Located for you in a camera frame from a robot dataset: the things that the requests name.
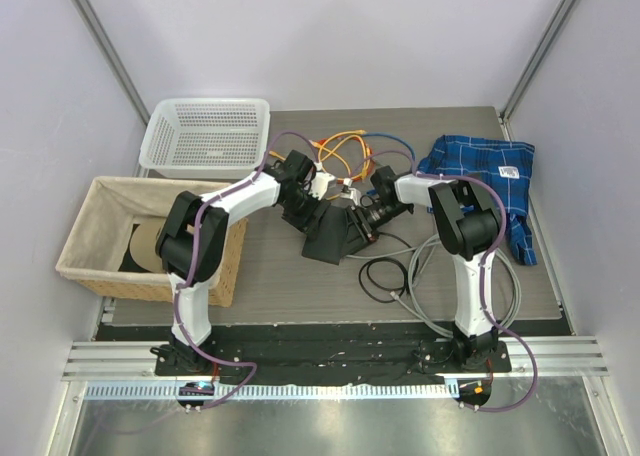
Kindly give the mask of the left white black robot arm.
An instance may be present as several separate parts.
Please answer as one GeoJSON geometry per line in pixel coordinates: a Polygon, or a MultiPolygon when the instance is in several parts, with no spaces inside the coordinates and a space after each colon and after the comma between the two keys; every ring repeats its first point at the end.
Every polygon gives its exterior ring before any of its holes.
{"type": "Polygon", "coordinates": [[[298,151],[266,161],[246,178],[203,195],[181,192],[156,240],[155,252],[172,291],[169,343],[155,350],[179,370],[205,373],[212,364],[209,291],[224,255],[227,232],[251,214],[279,206],[289,223],[311,234],[330,205],[324,198],[336,177],[298,151]]]}

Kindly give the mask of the black network switch box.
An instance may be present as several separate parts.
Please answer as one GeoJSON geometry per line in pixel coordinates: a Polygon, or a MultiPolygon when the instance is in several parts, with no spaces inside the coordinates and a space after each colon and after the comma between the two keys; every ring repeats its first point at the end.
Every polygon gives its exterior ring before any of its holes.
{"type": "Polygon", "coordinates": [[[317,234],[307,237],[301,255],[304,258],[338,265],[348,230],[347,209],[329,206],[320,220],[317,234]]]}

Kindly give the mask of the blue plaid cloth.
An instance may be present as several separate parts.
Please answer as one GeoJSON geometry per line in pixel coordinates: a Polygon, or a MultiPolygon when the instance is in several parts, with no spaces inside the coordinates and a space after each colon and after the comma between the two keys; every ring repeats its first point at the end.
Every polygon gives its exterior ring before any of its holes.
{"type": "Polygon", "coordinates": [[[535,147],[463,135],[443,135],[418,164],[422,173],[477,175],[501,198],[507,215],[506,239],[516,262],[535,266],[533,235],[527,223],[535,147]]]}

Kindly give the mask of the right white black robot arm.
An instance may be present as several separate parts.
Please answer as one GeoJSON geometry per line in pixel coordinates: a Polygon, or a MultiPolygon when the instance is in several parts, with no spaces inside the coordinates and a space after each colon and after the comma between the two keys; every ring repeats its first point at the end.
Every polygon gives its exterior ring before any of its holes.
{"type": "Polygon", "coordinates": [[[506,229],[497,194],[476,178],[398,175],[388,166],[375,171],[371,182],[373,202],[347,209],[348,238],[341,255],[352,256],[372,244],[381,226],[414,206],[429,208],[455,271],[456,313],[453,329],[444,337],[457,367],[477,369],[496,352],[501,326],[491,305],[491,269],[506,229]]]}

